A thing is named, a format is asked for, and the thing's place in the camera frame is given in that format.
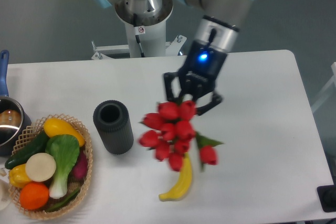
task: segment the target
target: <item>warning sticker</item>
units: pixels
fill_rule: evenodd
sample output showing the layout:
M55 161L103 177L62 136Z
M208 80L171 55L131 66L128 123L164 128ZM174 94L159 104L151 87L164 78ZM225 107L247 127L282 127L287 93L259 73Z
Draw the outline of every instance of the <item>warning sticker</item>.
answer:
M135 30L135 35L141 35L141 34L145 34L146 30L144 26L137 26L134 28Z

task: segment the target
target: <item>blue led light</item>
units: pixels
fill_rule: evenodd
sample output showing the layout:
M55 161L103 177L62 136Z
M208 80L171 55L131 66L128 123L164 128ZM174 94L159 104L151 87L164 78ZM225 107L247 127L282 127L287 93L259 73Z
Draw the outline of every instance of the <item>blue led light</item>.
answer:
M208 58L208 55L206 53L203 53L198 57L198 60L199 61L206 61L207 58Z

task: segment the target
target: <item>red tulip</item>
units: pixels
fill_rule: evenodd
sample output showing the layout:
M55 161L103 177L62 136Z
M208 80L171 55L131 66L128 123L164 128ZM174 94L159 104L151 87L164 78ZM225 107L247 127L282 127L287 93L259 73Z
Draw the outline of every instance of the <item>red tulip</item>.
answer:
M179 114L182 120L191 120L196 114L196 104L193 101L185 101L179 107Z
M203 148L201 148L199 152L201 161L203 163L209 165L217 165L218 162L217 154L215 149L212 148L212 146L210 145L204 146Z
M155 149L155 157L163 161L165 158L169 157L170 144L166 141L160 141L159 145Z
M175 152L169 154L169 165L172 170L179 172L183 165L183 157Z
M167 120L175 120L178 118L178 106L174 102L160 103L158 112L161 117Z
M176 135L181 140L191 140L195 137L195 131L189 121L179 121L175 125Z
M180 154L186 153L189 150L189 147L189 142L183 140L177 140L177 142L174 144L175 151Z
M176 137L175 125L172 123L165 123L161 127L162 138L165 141L173 140Z
M145 115L142 123L149 128L159 131L165 120L158 113L149 113Z
M139 139L139 144L143 147L156 147L160 143L159 136L156 131L147 131Z

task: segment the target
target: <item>wicker basket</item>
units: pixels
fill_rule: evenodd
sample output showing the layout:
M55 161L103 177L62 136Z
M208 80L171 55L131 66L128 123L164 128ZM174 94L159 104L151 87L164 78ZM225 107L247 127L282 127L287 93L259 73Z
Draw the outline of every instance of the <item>wicker basket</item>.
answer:
M19 198L20 198L20 191L21 189L14 187L10 185L9 193L10 197L12 198L13 203L15 206L19 209L19 212L23 213L24 215L32 218L32 219L39 219L39 220L48 220L48 219L54 219L58 218L70 211L72 211L84 198L86 195L86 192L90 186L90 180L91 180L91 173L92 173L92 146L91 146L91 138L88 130L86 127L77 119L68 116L68 115L49 115L46 118L42 118L40 120L37 120L35 123L33 123L31 126L28 126L25 130L23 130L22 134L19 136L19 139L16 141L16 145L14 146L14 150L12 154L15 154L17 151L19 151L21 148L23 148L27 143L29 143L31 140L34 139L34 137L43 129L43 124L48 118L59 118L67 121L70 123L76 130L78 130L86 140L85 142L85 154L88 159L88 172L86 177L83 180L77 180L72 176L69 176L68 178L68 192L65 197L72 191L74 191L79 186L80 192L77 195L77 197L71 201L68 205L65 207L62 207L58 211L54 212L45 212L44 209L47 209L48 207L52 206L53 204L62 201L63 198L60 199L49 199L48 203L43 206L41 209L37 209L34 211L28 211L21 207Z

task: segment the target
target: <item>tulip bouquet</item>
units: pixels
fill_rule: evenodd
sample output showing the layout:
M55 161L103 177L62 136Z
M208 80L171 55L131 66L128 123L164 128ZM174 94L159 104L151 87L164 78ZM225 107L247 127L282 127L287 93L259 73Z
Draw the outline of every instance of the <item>tulip bouquet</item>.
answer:
M202 171L205 164L217 165L214 147L222 142L202 136L194 130L190 121L197 108L193 101L164 102L157 107L157 113L146 114L141 122L152 128L140 137L139 143L142 146L155 150L156 159L160 162L167 159L170 168L179 172L183 166L183 157L189 151L191 141L195 139Z

